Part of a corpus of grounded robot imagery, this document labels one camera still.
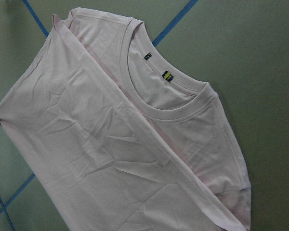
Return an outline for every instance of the blue tape strip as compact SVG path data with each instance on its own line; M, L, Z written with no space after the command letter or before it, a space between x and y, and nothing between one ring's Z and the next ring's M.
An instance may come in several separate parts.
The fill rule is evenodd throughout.
M32 173L31 176L19 187L19 189L11 196L11 198L6 202L5 207L7 208L12 201L21 193L22 190L35 178L35 174Z
M196 4L198 0L190 0L184 8L175 16L174 19L165 27L165 29L152 42L153 46L157 46L163 38L174 28L175 25L186 15L186 13Z
M49 35L48 31L45 29L44 25L42 24L42 22L40 21L38 16L35 14L34 10L32 9L32 7L29 4L29 2L27 0L23 0L23 2L26 5L26 7L28 8L28 10L30 11L30 13L31 13L32 17L34 18L34 20L39 25L40 29L43 31L44 35L46 37L48 37L48 35Z
M13 223L12 223L12 221L10 219L10 216L8 214L8 211L6 210L6 207L5 207L5 205L4 205L4 203L3 203L2 199L1 199L1 196L0 196L0 204L1 204L2 209L4 210L6 218L7 218L8 222L9 222L9 224L10 224L11 230L15 231L14 225L13 225Z

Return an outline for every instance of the gray-green floor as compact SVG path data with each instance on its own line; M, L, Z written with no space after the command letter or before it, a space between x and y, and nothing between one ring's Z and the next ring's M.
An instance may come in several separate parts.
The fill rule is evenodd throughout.
M145 21L151 40L188 0L29 0L50 31L75 7ZM0 1L0 101L45 36L21 0ZM252 231L289 231L289 1L199 0L157 46L175 67L220 95L252 183ZM0 127L0 195L32 171ZM8 207L16 231L68 230L34 178ZM10 231L4 214L0 231Z

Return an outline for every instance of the t-shirt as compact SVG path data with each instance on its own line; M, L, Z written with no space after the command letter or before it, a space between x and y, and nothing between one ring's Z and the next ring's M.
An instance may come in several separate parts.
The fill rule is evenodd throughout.
M168 63L143 21L53 15L1 125L71 231L245 231L246 164L217 93Z

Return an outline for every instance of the blue tape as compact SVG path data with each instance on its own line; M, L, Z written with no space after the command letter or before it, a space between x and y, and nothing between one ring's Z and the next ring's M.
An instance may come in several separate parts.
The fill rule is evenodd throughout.
M11 230L15 231L14 225L13 225L13 223L12 223L12 221L10 219L10 216L8 214L8 211L6 210L6 207L5 207L5 205L4 205L4 203L3 203L2 199L1 199L1 196L0 196L0 204L1 204L2 209L4 210L6 218L7 218L8 222L9 222L9 224L10 224Z
M163 38L174 28L175 25L186 15L187 12L196 4L198 0L190 0L183 9L172 19L172 21L165 27L165 29L152 42L153 46L157 46Z
M48 37L48 35L49 35L48 31L45 29L44 25L42 24L42 22L40 21L40 19L38 18L38 16L36 15L34 10L32 9L32 7L30 6L29 2L27 0L23 0L23 2L26 5L26 7L28 8L28 10L30 11L30 13L31 13L32 17L34 18L34 20L39 25L39 27L42 30L42 32L44 33L44 35L46 37Z
M11 198L6 202L5 207L7 208L12 201L21 193L22 190L35 178L35 174L32 173L31 176L19 187L19 189L11 196Z

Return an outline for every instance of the crew neckline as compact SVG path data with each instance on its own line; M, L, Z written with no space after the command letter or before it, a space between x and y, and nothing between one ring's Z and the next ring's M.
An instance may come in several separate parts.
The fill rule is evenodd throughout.
M152 54L150 59L147 61L154 71L159 72L161 75L165 71L169 71L172 75L174 75L174 78L168 83L172 84L174 88L180 89L181 91L194 95L195 97L183 106L170 110L158 109L148 105L135 89L129 71L130 61L128 59L128 55L132 38L135 40L137 47L139 48L139 52L143 57L149 52ZM186 118L189 115L201 110L201 108L206 105L213 96L217 95L208 82L201 82L193 79L175 68L165 58L163 58L153 46L147 34L144 21L135 18L131 18L130 23L126 27L122 40L119 66L125 91L129 94L134 105L145 116L151 119L169 121Z

